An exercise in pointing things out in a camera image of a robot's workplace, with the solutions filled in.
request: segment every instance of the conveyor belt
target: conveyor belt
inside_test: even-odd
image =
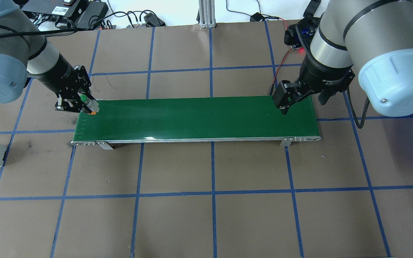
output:
[[[80,113],[75,145],[141,142],[319,140],[312,100],[286,116],[271,96],[99,101]]]

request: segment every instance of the black cable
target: black cable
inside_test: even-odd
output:
[[[36,24],[36,27],[39,28],[39,26],[43,23],[45,23],[46,21],[48,21],[51,18],[51,15],[46,16],[45,18],[42,18],[42,21],[38,24]]]
[[[366,102],[364,103],[364,108],[362,110],[361,122],[358,121],[358,117],[356,116],[355,110],[353,109],[353,105],[351,104],[351,96],[350,96],[350,89],[347,89],[347,100],[348,104],[350,105],[351,113],[353,114],[353,118],[355,121],[356,126],[358,129],[361,129],[364,126],[364,122],[366,121],[366,113],[367,109],[369,108],[369,98],[366,98]]]
[[[247,16],[251,17],[251,15],[249,15],[248,13],[242,13],[241,11],[236,11],[236,10],[229,10],[227,0],[226,0],[226,10],[228,10],[231,13],[241,13],[241,14],[244,14],[244,15],[247,15]]]
[[[26,31],[26,32],[16,32],[16,33],[4,33],[0,34],[0,39],[18,37],[18,36],[36,36],[36,35],[48,35],[48,34],[59,34],[64,32],[74,32],[76,33],[78,29],[59,29],[59,30],[47,30],[47,31]]]
[[[106,21],[106,26],[108,26],[108,29],[113,29],[113,24],[111,23],[110,20]]]
[[[60,21],[63,19],[63,16],[59,16],[58,18],[57,18],[57,20],[55,21],[55,23],[54,23],[54,26],[56,27],[56,28],[59,28],[59,26],[58,26],[58,24],[60,23]]]
[[[105,16],[104,18],[101,18],[100,20],[97,20],[94,24],[92,24],[92,25],[91,25],[90,27],[88,27],[86,30],[92,29],[97,23],[101,23],[102,21],[104,21],[104,20],[107,19],[107,18],[110,18],[111,16],[113,16],[113,15],[116,14],[116,13],[123,13],[123,14],[125,14],[125,15],[119,16],[119,17],[127,16],[128,21],[130,22],[130,24],[132,25],[132,27],[133,27],[133,28],[135,27],[135,26],[133,25],[132,20],[131,20],[130,16],[128,15],[128,13],[125,13],[125,12],[123,12],[123,11],[117,11],[117,12],[115,12],[115,13],[111,13],[110,15]]]
[[[133,15],[135,16],[135,21],[136,23],[138,23],[138,18],[136,17],[136,13],[134,11],[129,10],[127,14],[130,14],[130,13],[133,13]]]
[[[133,28],[135,27],[135,26],[133,25],[133,22],[132,22],[130,16],[128,15],[128,13],[126,13],[126,12],[124,12],[124,11],[117,11],[117,12],[111,13],[110,15],[107,15],[107,16],[99,19],[99,20],[96,20],[96,19],[95,19],[95,20],[92,21],[92,18],[93,18],[93,17],[98,17],[98,18],[99,18],[99,16],[97,16],[97,15],[91,16],[90,19],[89,19],[89,25],[90,25],[91,22],[95,22],[95,23],[93,23],[92,25],[90,25],[86,30],[92,29],[97,23],[101,23],[101,22],[104,21],[105,19],[107,19],[107,18],[109,18],[109,17],[111,17],[111,16],[113,16],[113,15],[115,15],[115,14],[117,14],[117,13],[123,13],[123,14],[124,14],[124,15],[122,15],[122,16],[117,16],[117,17],[127,16],[128,21],[130,22],[130,24],[132,25],[132,27],[133,27]]]
[[[113,10],[113,7],[111,6],[111,3],[110,3],[110,0],[108,0],[108,5],[109,5],[109,8],[111,9],[111,13],[114,13],[114,10]]]
[[[259,0],[256,0],[257,6],[259,6],[259,13],[261,13],[261,3],[259,3]]]

